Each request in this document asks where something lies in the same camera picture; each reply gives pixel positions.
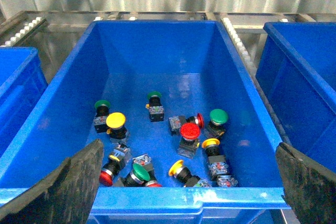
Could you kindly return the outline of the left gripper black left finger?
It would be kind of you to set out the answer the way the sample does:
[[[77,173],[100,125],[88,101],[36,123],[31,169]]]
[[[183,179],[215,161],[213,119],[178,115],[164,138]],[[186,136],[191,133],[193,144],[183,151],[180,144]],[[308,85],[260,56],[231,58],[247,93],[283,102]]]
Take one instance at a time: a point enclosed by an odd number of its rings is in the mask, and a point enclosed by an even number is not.
[[[102,159],[103,143],[96,139],[1,206],[1,223],[86,223],[98,191]]]

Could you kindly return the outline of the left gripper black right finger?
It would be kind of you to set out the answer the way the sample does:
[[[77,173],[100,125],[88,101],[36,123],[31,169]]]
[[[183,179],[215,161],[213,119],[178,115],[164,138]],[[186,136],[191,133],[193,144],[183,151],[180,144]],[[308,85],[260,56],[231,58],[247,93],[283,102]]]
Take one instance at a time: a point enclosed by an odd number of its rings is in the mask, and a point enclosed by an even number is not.
[[[335,173],[285,142],[275,157],[283,199],[300,223],[335,223]]]

